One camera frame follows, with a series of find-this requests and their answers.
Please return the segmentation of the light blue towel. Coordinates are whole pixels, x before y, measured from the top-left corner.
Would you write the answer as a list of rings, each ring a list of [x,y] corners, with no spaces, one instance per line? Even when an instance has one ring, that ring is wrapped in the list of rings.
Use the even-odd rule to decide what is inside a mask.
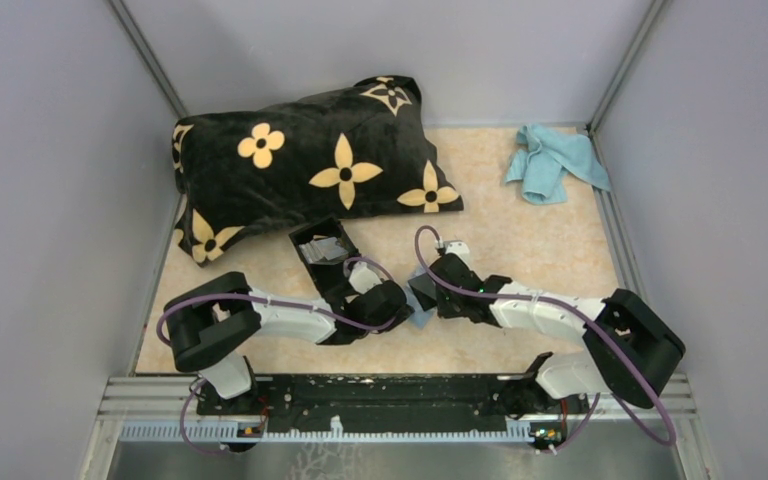
[[[522,198],[531,204],[565,203],[563,180],[569,174],[599,190],[612,190],[607,170],[585,135],[529,124],[517,132],[516,145],[503,182],[518,182]]]

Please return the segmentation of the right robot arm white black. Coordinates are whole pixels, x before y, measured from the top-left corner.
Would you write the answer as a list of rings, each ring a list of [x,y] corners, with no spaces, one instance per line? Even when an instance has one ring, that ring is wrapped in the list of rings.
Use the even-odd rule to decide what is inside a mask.
[[[579,346],[548,353],[529,368],[523,398],[536,412],[562,398],[611,393],[652,409],[683,358],[684,342],[635,292],[616,289],[606,298],[556,295],[500,275],[479,277],[461,241],[438,244],[426,277],[442,318],[467,318],[501,329],[522,329]]]

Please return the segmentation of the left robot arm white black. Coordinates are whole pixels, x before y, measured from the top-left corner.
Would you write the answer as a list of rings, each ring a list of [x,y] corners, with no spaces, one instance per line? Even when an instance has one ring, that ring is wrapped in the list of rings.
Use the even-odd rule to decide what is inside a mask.
[[[237,352],[253,337],[349,345],[392,330],[413,312],[403,288],[365,257],[313,264],[307,271],[316,298],[271,294],[232,271],[164,306],[156,334],[171,349],[176,369],[203,381],[201,400],[222,401],[237,414],[257,406],[260,388],[249,360]]]

